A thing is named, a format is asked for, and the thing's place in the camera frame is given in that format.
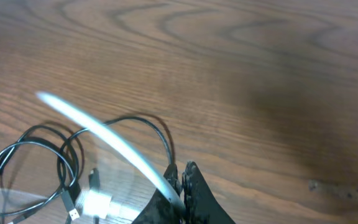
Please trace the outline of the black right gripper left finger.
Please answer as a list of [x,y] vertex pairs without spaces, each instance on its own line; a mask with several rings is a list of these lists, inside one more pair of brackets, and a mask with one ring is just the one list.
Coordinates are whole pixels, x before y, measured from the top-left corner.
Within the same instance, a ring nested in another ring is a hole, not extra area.
[[[173,187],[177,195],[181,193],[181,183],[178,180],[176,164],[170,164],[163,176]],[[173,205],[156,190],[132,224],[180,224],[181,216],[175,211]]]

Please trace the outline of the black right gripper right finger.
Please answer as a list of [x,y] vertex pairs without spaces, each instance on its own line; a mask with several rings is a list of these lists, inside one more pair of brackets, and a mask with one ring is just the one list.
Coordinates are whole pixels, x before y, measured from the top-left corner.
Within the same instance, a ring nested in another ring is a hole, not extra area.
[[185,220],[189,224],[235,224],[215,199],[196,162],[190,161],[182,174]]

